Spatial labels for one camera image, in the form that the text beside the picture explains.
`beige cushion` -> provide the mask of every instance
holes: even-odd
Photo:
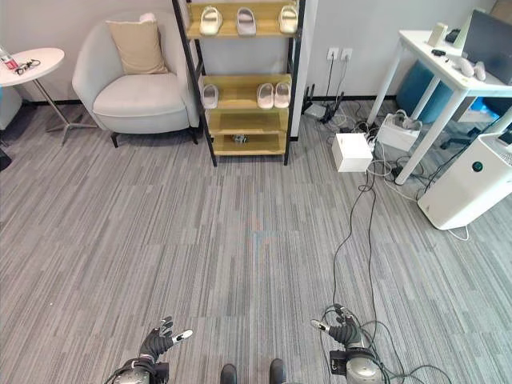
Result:
[[[185,110],[175,74],[121,76],[96,97],[93,112],[132,118]]]
[[[125,74],[165,74],[157,22],[106,22]]]

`wall socket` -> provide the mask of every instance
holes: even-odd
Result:
[[[328,61],[330,61],[330,60],[338,60],[338,56],[339,56],[339,48],[337,48],[336,46],[332,46],[327,51],[327,60]]]
[[[352,48],[343,48],[341,60],[349,61],[352,58]]]

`robotic arm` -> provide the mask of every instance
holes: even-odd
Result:
[[[157,362],[173,345],[192,336],[192,330],[186,330],[172,337],[172,317],[161,320],[160,327],[153,328],[146,336],[138,352],[138,358],[132,358],[116,370],[106,384],[115,378],[116,384],[166,384],[169,381],[169,364]]]
[[[359,328],[351,316],[346,316],[337,305],[340,326],[329,326],[318,320],[311,325],[342,344],[345,350],[332,350],[330,372],[346,377],[347,384],[383,384],[382,372],[371,350],[364,347]]]

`white wall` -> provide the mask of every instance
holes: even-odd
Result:
[[[45,0],[30,2],[30,6],[19,0],[0,0],[0,4],[0,12],[4,17],[8,15],[0,29],[0,42],[10,52],[55,46],[66,53],[63,65],[41,79],[55,100],[77,98],[71,86],[74,65],[80,47],[94,24],[124,10],[173,9],[171,0]],[[283,72],[286,68],[286,48],[284,38],[202,40],[205,68],[209,74]],[[29,91],[29,94],[24,93],[25,97],[43,100],[31,85],[24,87]]]
[[[489,11],[494,0],[320,0],[308,85],[325,96],[330,46],[354,49],[341,90],[346,95],[376,95],[398,41],[398,30],[431,30],[436,22],[449,29],[464,23],[473,8]],[[412,58],[402,60],[388,94],[396,94]],[[329,95],[335,95],[342,62],[334,62]]]
[[[301,57],[298,64],[297,88],[295,91],[294,120],[290,132],[291,136],[298,136],[298,126],[302,110],[302,96],[304,95],[304,89],[306,88],[308,67],[310,64],[311,51],[313,49],[318,3],[319,0],[306,0],[304,26],[302,31]]]

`white desk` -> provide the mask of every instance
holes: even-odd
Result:
[[[24,52],[19,52],[17,54],[13,54],[14,60],[18,64],[28,62],[31,59],[39,60],[41,64],[38,66],[33,66],[23,72],[23,74],[16,74],[15,72],[8,70],[6,66],[3,64],[0,65],[0,86],[16,86],[23,84],[25,82],[34,82],[36,87],[41,91],[42,95],[48,101],[48,103],[54,108],[55,113],[60,117],[62,122],[64,123],[61,126],[57,126],[55,128],[46,129],[47,132],[52,130],[64,130],[64,135],[62,136],[62,144],[66,140],[66,135],[71,128],[97,128],[91,124],[81,124],[79,122],[69,122],[62,114],[59,108],[55,105],[54,101],[48,95],[46,90],[42,87],[39,82],[39,78],[53,72],[62,64],[62,60],[64,59],[64,52],[59,48],[38,48],[36,50],[26,50]]]
[[[486,80],[484,82],[481,82],[476,78],[467,78],[459,70],[453,68],[452,61],[446,62],[445,56],[434,56],[431,53],[433,47],[426,43],[430,36],[429,30],[401,30],[399,32],[399,36],[400,39],[398,41],[396,51],[394,52],[393,62],[391,63],[386,77],[381,84],[374,106],[371,109],[370,116],[368,116],[368,120],[366,121],[368,126],[371,126],[377,117],[378,110],[382,105],[384,96],[386,96],[387,89],[389,88],[394,73],[396,72],[404,49],[410,51],[434,74],[434,77],[426,88],[425,93],[414,108],[411,115],[412,118],[418,118],[440,81],[444,82],[454,92],[438,119],[434,122],[424,139],[420,142],[418,148],[410,157],[400,175],[397,176],[396,183],[403,184],[413,172],[416,165],[421,161],[436,137],[439,136],[450,118],[454,115],[465,97],[487,96],[512,98],[512,86],[505,85],[489,73],[486,74]],[[455,49],[451,44],[444,41],[439,46],[436,46],[435,49],[444,50],[447,56],[460,56],[462,52],[462,50]],[[492,131],[500,132],[511,123],[512,107],[509,108],[499,121],[493,125]]]

